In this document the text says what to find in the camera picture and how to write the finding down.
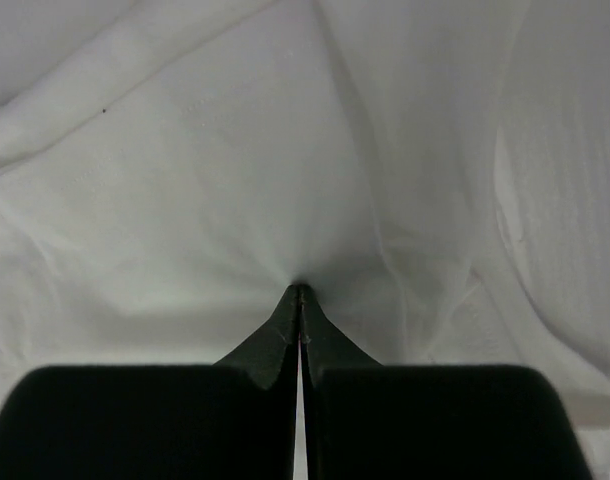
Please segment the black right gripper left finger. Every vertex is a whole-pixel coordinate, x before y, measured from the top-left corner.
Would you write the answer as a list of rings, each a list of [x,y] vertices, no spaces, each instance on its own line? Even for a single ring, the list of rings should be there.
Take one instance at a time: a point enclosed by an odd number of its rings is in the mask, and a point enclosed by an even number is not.
[[[212,365],[50,366],[0,411],[0,479],[289,479],[299,290]]]

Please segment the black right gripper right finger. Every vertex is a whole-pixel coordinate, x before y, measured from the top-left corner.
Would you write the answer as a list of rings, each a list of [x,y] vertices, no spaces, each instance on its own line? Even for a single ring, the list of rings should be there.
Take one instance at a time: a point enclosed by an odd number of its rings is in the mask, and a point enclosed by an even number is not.
[[[312,479],[588,479],[562,402],[512,365],[384,366],[298,289]]]

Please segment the white t shirt robot print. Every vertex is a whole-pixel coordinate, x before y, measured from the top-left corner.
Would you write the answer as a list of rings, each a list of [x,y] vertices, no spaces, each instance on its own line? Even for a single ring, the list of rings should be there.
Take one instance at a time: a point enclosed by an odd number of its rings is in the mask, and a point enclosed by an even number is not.
[[[305,280],[542,372],[610,466],[610,1],[0,1],[0,408],[211,361]]]

